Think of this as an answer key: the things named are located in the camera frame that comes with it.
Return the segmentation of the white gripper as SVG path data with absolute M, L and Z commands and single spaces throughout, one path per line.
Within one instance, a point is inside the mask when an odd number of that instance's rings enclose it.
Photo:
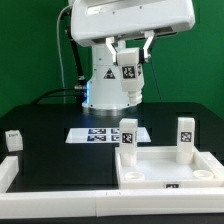
M 172 35 L 195 24 L 192 0 L 76 0 L 71 35 L 83 47 L 105 42 L 117 64 L 117 39 L 145 38 L 143 60 L 151 58 L 155 34 Z

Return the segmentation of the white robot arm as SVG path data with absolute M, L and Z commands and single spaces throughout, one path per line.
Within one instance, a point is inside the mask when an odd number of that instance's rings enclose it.
M 87 113 L 116 116 L 142 102 L 150 45 L 195 24 L 192 0 L 75 0 L 71 36 L 92 48 Z

